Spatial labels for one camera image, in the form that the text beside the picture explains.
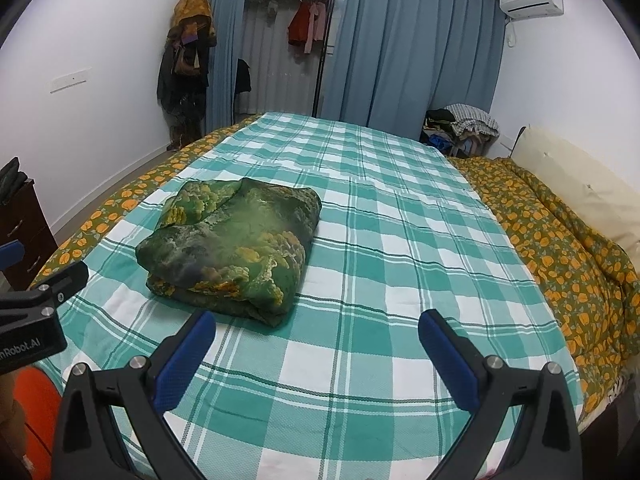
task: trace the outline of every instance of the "camouflage-like patterned fabric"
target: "camouflage-like patterned fabric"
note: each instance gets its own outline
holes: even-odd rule
[[[451,158],[493,211],[553,311],[580,371],[582,417],[640,352],[640,281],[617,244],[591,229],[510,158]]]
[[[227,137],[256,121],[260,115],[247,117],[238,124],[225,126],[202,137],[189,146],[185,146],[175,153],[168,161],[156,166],[144,175],[129,182],[113,193],[87,219],[82,227],[66,240],[58,250],[51,255],[47,263],[33,280],[37,283],[44,277],[58,272],[62,267],[72,262],[83,260],[100,243],[114,225],[124,218],[139,202],[152,194],[162,184],[166,184],[179,171],[186,168],[194,160],[213,149]]]
[[[155,294],[277,326],[293,304],[320,208],[308,187],[188,182],[136,257]]]

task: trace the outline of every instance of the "green folded garment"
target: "green folded garment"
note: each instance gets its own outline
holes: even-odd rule
[[[270,326],[289,313],[322,204],[250,178],[184,184],[136,247],[155,294]]]

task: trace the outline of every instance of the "white sheer curtain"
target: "white sheer curtain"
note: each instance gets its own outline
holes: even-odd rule
[[[240,57],[249,65],[252,91],[236,98],[236,109],[241,114],[311,115],[322,42],[314,42],[311,54],[304,54],[302,46],[291,46],[287,28],[300,1],[278,0],[275,18],[267,16],[268,4],[264,0],[244,7]]]

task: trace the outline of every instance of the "blue gripper pad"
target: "blue gripper pad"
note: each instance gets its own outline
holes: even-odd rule
[[[482,366],[478,350],[471,341],[457,335],[437,310],[425,310],[420,315],[418,338],[456,406],[475,413],[480,407],[484,380],[483,368],[478,368],[478,365]]]
[[[22,261],[24,245],[18,240],[0,246],[0,270],[5,270]]]
[[[180,337],[182,334],[178,332],[176,336]],[[216,319],[208,310],[203,311],[156,377],[153,397],[156,412],[169,412],[180,404],[215,337]]]

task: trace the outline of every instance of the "electrical outlet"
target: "electrical outlet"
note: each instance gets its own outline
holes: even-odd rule
[[[81,70],[80,72],[75,72],[69,75],[63,75],[62,77],[54,79],[51,82],[50,93],[53,94],[54,92],[58,92],[65,88],[89,81],[89,70],[90,69],[87,68],[86,70]]]

